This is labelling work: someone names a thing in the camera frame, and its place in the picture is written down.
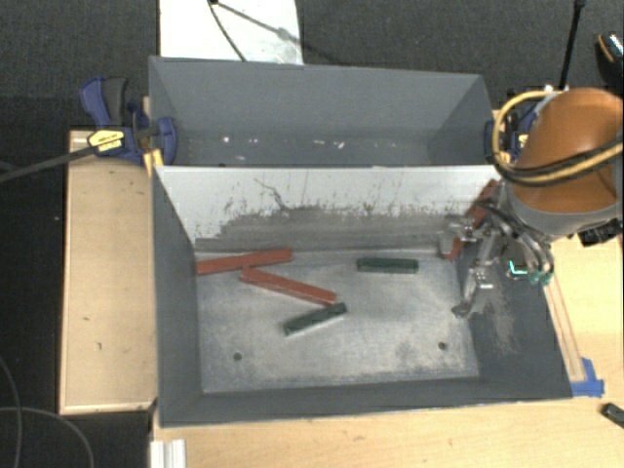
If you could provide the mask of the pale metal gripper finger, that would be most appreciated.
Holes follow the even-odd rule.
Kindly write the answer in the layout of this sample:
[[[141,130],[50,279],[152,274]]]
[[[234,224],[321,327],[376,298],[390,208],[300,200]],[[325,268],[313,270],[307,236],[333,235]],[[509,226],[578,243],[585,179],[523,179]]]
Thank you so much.
[[[483,264],[480,260],[475,260],[468,268],[461,291],[460,301],[451,309],[455,317],[467,317],[475,306],[478,293],[493,288],[493,280],[491,279],[490,271],[491,265]]]
[[[442,258],[453,260],[466,243],[477,240],[477,225],[471,216],[446,216],[438,234],[438,250]]]

